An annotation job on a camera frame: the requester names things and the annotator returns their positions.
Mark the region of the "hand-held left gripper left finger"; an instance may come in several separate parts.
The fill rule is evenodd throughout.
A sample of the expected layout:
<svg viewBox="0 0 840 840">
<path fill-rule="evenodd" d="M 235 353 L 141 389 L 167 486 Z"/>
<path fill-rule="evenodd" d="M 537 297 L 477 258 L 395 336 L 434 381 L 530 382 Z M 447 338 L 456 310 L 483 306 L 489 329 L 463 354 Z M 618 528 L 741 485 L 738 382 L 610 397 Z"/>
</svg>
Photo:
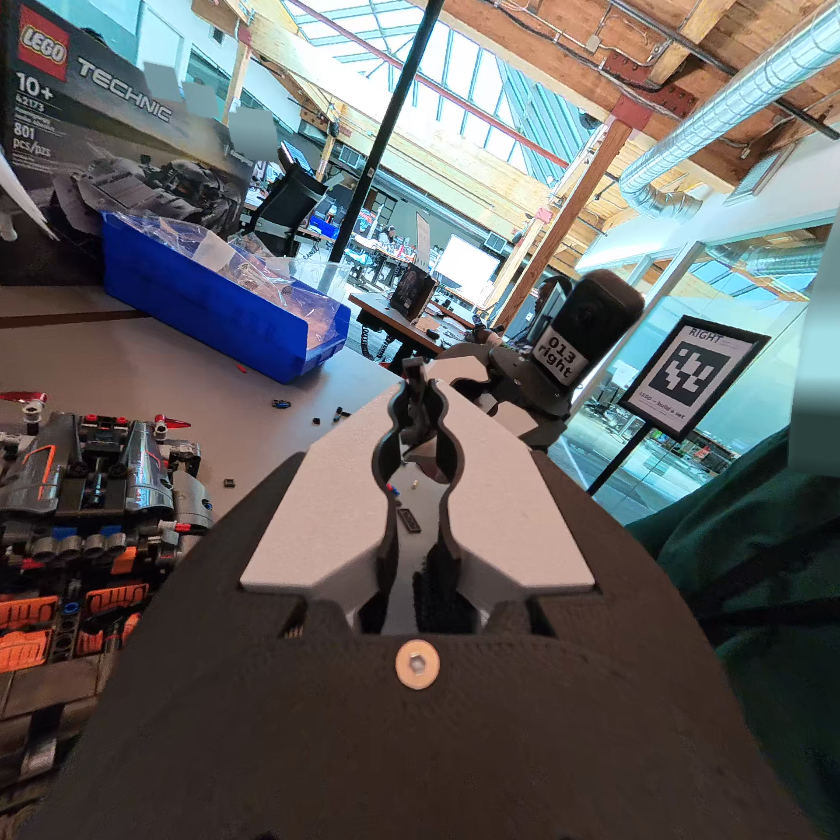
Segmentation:
<svg viewBox="0 0 840 840">
<path fill-rule="evenodd" d="M 333 602 L 360 629 L 384 628 L 409 402 L 406 383 L 392 385 L 308 449 L 240 576 L 245 592 Z"/>
</svg>

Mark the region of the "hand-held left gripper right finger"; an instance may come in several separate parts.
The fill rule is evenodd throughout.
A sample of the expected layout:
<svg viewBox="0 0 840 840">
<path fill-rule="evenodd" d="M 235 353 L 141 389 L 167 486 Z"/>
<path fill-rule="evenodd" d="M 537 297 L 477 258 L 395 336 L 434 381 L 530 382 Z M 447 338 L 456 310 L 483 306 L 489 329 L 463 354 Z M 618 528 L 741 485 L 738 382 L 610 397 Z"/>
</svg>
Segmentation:
<svg viewBox="0 0 840 840">
<path fill-rule="evenodd" d="M 503 603 L 593 594 L 535 452 L 442 380 L 428 384 L 427 409 L 448 481 L 427 556 L 427 628 L 472 629 Z"/>
</svg>

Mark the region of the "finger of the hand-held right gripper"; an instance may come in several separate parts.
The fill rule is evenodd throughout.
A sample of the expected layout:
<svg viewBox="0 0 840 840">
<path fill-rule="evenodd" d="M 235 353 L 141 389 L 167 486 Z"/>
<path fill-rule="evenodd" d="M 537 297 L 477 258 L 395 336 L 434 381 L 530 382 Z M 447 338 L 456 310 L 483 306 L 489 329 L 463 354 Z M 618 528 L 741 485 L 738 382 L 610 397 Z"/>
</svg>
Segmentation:
<svg viewBox="0 0 840 840">
<path fill-rule="evenodd" d="M 494 397 L 482 397 L 480 408 L 518 438 L 539 428 L 539 424 L 526 410 L 512 402 L 499 402 Z"/>
<path fill-rule="evenodd" d="M 426 366 L 426 379 L 446 384 L 466 396 L 478 396 L 491 389 L 487 367 L 474 355 L 452 358 L 440 355 Z"/>
</svg>

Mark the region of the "grey lego panel assembly red pins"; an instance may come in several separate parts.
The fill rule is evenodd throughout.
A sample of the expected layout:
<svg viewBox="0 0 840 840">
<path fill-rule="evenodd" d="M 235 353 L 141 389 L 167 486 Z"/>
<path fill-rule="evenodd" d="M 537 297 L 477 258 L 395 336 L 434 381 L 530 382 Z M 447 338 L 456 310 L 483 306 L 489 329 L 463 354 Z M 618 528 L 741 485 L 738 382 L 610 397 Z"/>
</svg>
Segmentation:
<svg viewBox="0 0 840 840">
<path fill-rule="evenodd" d="M 403 363 L 406 384 L 406 423 L 401 432 L 402 444 L 415 449 L 434 439 L 439 416 L 436 395 L 430 391 L 423 357 L 412 357 Z"/>
</svg>

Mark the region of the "grey black lego car model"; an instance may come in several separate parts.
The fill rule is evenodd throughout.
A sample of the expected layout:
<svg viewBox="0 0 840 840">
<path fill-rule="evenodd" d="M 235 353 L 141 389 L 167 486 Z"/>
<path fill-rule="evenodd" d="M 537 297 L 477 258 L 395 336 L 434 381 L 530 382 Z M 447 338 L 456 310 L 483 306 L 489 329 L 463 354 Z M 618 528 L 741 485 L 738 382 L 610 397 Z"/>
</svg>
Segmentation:
<svg viewBox="0 0 840 840">
<path fill-rule="evenodd" d="M 201 449 L 158 415 L 20 403 L 2 429 L 2 792 L 53 775 L 87 725 L 143 612 L 214 523 Z"/>
</svg>

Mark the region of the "brown wooden desk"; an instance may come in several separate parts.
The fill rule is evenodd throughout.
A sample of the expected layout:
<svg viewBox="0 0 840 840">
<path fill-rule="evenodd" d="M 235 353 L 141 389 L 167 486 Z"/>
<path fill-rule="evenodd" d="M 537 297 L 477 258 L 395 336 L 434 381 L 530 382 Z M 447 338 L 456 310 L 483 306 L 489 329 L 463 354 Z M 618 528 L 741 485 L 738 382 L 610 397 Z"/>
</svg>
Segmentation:
<svg viewBox="0 0 840 840">
<path fill-rule="evenodd" d="M 457 343 L 466 340 L 466 331 L 455 328 L 446 318 L 425 313 L 414 325 L 398 310 L 389 306 L 389 299 L 374 292 L 350 294 L 349 303 L 360 310 L 357 320 L 362 328 L 383 332 L 399 346 L 387 369 L 395 375 L 403 374 L 405 360 L 417 357 L 430 361 Z"/>
</svg>

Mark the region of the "small dark printed box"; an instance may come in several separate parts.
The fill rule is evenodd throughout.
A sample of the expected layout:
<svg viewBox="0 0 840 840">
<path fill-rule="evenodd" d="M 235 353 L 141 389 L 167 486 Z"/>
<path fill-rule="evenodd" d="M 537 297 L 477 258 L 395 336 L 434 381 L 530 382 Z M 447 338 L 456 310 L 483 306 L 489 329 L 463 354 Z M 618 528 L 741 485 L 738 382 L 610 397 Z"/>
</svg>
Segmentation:
<svg viewBox="0 0 840 840">
<path fill-rule="evenodd" d="M 431 300 L 438 281 L 425 269 L 410 265 L 404 271 L 389 300 L 389 308 L 405 320 L 418 320 Z"/>
</svg>

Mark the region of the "white board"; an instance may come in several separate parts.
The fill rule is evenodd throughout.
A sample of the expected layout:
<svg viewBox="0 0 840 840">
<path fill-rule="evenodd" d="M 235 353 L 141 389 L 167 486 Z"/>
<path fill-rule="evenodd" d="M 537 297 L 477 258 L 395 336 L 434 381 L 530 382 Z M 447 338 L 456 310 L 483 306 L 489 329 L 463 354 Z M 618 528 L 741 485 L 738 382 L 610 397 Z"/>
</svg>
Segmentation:
<svg viewBox="0 0 840 840">
<path fill-rule="evenodd" d="M 480 305 L 493 288 L 500 262 L 498 257 L 456 235 L 450 235 L 433 273 L 468 303 Z"/>
</svg>

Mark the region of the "black framed sign stand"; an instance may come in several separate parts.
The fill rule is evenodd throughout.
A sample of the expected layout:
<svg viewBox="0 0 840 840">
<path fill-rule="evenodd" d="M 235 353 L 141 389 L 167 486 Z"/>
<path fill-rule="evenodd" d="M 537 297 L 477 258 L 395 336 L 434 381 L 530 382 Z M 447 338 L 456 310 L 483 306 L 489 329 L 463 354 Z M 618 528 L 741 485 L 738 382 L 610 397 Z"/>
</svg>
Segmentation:
<svg viewBox="0 0 840 840">
<path fill-rule="evenodd" d="M 766 334 L 683 316 L 617 403 L 642 426 L 586 493 L 594 497 L 651 431 L 682 443 L 769 341 Z"/>
</svg>

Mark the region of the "black office chair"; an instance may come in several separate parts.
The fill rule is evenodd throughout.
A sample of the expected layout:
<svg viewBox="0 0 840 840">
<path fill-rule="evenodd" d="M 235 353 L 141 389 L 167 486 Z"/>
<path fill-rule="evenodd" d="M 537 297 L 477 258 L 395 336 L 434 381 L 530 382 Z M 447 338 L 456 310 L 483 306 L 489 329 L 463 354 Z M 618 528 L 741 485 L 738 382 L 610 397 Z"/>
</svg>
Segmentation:
<svg viewBox="0 0 840 840">
<path fill-rule="evenodd" d="M 245 234 L 255 234 L 276 257 L 297 253 L 296 236 L 328 191 L 301 152 L 282 143 L 278 149 L 282 175 L 269 189 L 267 198 L 250 215 Z"/>
</svg>

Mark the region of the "blue plastic bin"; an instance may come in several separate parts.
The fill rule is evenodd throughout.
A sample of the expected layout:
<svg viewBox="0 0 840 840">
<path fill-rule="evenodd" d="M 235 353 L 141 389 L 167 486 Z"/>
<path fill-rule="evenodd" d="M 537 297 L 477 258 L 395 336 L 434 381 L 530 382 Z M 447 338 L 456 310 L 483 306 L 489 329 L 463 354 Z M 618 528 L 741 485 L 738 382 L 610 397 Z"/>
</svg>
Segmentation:
<svg viewBox="0 0 840 840">
<path fill-rule="evenodd" d="M 223 288 L 221 277 L 191 268 L 178 255 L 141 257 L 140 236 L 131 230 L 104 234 L 101 229 L 101 245 L 103 284 L 110 296 L 276 382 L 286 384 L 315 370 L 346 343 L 350 308 L 330 293 L 343 289 L 342 266 L 328 291 L 317 284 L 339 302 L 336 330 L 309 345 L 314 334 L 301 319 L 237 286 Z M 323 272 L 333 268 L 318 263 L 327 265 Z"/>
</svg>

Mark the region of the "dark metal pole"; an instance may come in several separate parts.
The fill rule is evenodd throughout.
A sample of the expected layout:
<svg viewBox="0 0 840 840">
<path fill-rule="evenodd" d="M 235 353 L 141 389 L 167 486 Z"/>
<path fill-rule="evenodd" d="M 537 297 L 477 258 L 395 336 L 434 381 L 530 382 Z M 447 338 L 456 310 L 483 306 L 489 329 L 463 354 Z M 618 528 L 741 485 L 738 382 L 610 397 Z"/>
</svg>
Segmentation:
<svg viewBox="0 0 840 840">
<path fill-rule="evenodd" d="M 366 159 L 362 174 L 357 181 L 348 211 L 334 241 L 329 257 L 329 261 L 332 263 L 340 264 L 343 259 L 343 254 L 350 241 L 355 222 L 369 194 L 375 174 L 382 162 L 382 156 L 392 137 L 397 120 L 403 110 L 407 94 L 415 80 L 428 41 L 432 36 L 444 5 L 444 1 L 429 1 L 426 4 L 421 24 L 415 33 L 412 47 L 401 70 L 391 99 L 388 102 L 380 128 L 374 137 L 371 152 Z"/>
</svg>

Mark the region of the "person's green shirt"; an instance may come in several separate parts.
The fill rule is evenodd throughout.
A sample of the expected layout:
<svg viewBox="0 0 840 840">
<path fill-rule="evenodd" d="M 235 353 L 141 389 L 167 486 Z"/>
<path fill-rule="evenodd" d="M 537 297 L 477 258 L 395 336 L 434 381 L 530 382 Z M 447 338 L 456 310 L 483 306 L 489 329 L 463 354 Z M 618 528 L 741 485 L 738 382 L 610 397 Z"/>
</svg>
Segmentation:
<svg viewBox="0 0 840 840">
<path fill-rule="evenodd" d="M 779 780 L 839 837 L 839 479 L 789 467 L 788 426 L 626 530 L 716 651 Z"/>
</svg>

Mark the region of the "crumpled clear plastic bags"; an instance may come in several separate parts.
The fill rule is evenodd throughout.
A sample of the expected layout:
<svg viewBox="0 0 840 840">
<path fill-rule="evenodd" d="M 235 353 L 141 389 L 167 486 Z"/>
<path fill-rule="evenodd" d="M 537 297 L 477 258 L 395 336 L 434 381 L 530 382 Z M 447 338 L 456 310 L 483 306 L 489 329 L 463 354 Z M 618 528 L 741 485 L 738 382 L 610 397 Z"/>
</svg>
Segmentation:
<svg viewBox="0 0 840 840">
<path fill-rule="evenodd" d="M 196 223 L 153 214 L 104 212 L 101 231 L 129 230 L 140 236 L 140 255 L 180 256 L 191 268 L 209 270 L 223 288 L 237 286 L 253 297 L 301 319 L 314 338 L 325 341 L 336 330 L 340 303 L 317 289 L 326 264 L 272 255 L 256 234 L 229 240 Z"/>
</svg>

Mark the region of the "silver ventilation duct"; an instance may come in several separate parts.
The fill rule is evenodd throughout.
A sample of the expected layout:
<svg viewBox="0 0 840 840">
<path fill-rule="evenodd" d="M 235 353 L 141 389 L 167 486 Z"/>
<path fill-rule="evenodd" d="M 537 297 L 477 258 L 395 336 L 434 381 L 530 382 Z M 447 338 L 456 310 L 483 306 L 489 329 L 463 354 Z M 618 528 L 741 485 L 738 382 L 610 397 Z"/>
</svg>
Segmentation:
<svg viewBox="0 0 840 840">
<path fill-rule="evenodd" d="M 662 192 L 654 186 L 654 180 L 838 57 L 839 2 L 825 2 L 625 169 L 618 185 L 626 203 L 645 217 L 672 218 L 681 223 L 693 218 L 701 200 L 686 192 Z"/>
</svg>

